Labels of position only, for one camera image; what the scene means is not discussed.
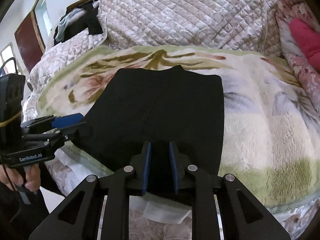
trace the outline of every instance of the floral blanket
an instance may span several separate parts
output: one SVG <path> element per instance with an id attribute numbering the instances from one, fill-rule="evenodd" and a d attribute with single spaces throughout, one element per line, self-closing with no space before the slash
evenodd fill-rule
<path id="1" fill-rule="evenodd" d="M 163 70 L 175 65 L 221 76 L 225 131 L 219 175 L 235 174 L 292 228 L 294 211 L 304 208 L 294 220 L 298 223 L 306 205 L 318 205 L 320 118 L 283 59 L 192 46 L 137 46 L 118 52 L 100 46 L 57 73 L 42 91 L 37 109 L 40 115 L 86 114 L 119 68 Z M 70 156 L 78 156 L 73 159 L 83 158 L 111 173 L 84 151 L 67 148 Z"/>

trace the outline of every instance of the pink cloth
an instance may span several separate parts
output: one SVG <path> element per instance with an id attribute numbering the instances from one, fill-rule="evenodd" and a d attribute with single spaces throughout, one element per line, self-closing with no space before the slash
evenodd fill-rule
<path id="1" fill-rule="evenodd" d="M 298 18 L 290 22 L 290 31 L 310 65 L 320 72 L 320 34 Z"/>

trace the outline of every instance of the human hand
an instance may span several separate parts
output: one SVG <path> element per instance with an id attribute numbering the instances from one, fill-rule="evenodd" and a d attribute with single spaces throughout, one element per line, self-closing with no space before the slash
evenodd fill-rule
<path id="1" fill-rule="evenodd" d="M 6 166 L 7 173 L 9 178 L 13 184 L 21 186 L 23 184 L 22 176 L 14 169 L 10 169 Z M 26 172 L 26 180 L 25 187 L 29 189 L 31 192 L 35 192 L 40 188 L 41 180 L 40 180 L 40 169 L 39 165 L 35 164 L 31 166 Z M 7 176 L 4 173 L 4 168 L 0 165 L 0 181 L 5 184 L 9 189 L 13 190 Z"/>

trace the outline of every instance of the yellow string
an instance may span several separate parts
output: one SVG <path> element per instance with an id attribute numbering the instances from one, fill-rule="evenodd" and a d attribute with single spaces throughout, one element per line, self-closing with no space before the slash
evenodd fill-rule
<path id="1" fill-rule="evenodd" d="M 11 117 L 9 120 L 4 121 L 4 122 L 0 122 L 0 127 L 4 127 L 4 126 L 6 126 L 7 124 L 11 123 L 13 120 L 17 119 L 18 116 L 21 115 L 21 111 L 22 111 L 22 110 L 20 110 L 15 116 Z"/>

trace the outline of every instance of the black clothing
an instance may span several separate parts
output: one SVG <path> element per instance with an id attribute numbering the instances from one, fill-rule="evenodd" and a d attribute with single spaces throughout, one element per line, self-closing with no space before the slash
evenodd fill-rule
<path id="1" fill-rule="evenodd" d="M 56 37 L 58 35 L 58 26 L 56 27 L 56 30 L 54 31 L 54 35 L 53 35 L 53 44 L 56 46 L 58 43 L 60 42 L 57 42 L 56 40 Z"/>
<path id="2" fill-rule="evenodd" d="M 103 33 L 100 26 L 100 22 L 97 19 L 98 7 L 93 8 L 93 5 L 90 3 L 83 4 L 78 6 L 78 8 L 83 8 L 86 10 L 86 14 L 81 16 L 79 20 L 68 25 L 64 32 L 63 42 L 71 39 L 76 36 L 78 33 L 82 32 L 86 28 L 89 30 L 89 35 L 96 35 Z"/>
<path id="3" fill-rule="evenodd" d="M 144 141 L 167 142 L 167 148 L 175 141 L 193 164 L 218 174 L 224 131 L 219 76 L 181 66 L 119 69 L 84 120 L 90 128 L 80 130 L 73 143 L 113 171 L 140 154 Z M 152 154 L 151 164 L 154 158 L 158 167 L 168 162 Z"/>

